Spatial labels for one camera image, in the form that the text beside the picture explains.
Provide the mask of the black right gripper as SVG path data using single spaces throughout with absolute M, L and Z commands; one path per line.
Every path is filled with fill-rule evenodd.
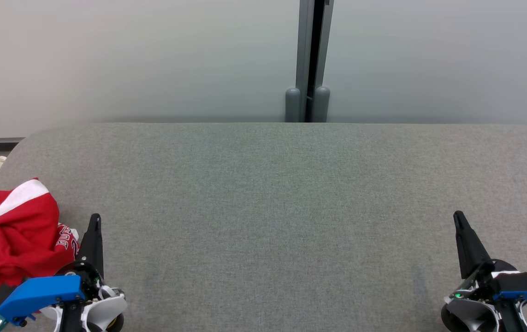
M 487 300 L 492 281 L 501 274 L 518 273 L 518 269 L 501 259 L 491 259 L 462 211 L 455 211 L 453 219 L 462 283 L 450 293 L 450 299 Z

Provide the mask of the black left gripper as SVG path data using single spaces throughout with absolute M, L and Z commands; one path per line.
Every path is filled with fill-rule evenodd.
M 55 275 L 77 275 L 80 278 L 79 288 L 85 300 L 99 300 L 104 282 L 103 238 L 101 231 L 101 215 L 93 213 L 90 216 L 88 229 L 85 232 L 78 251 L 79 261 L 68 263 L 59 269 Z

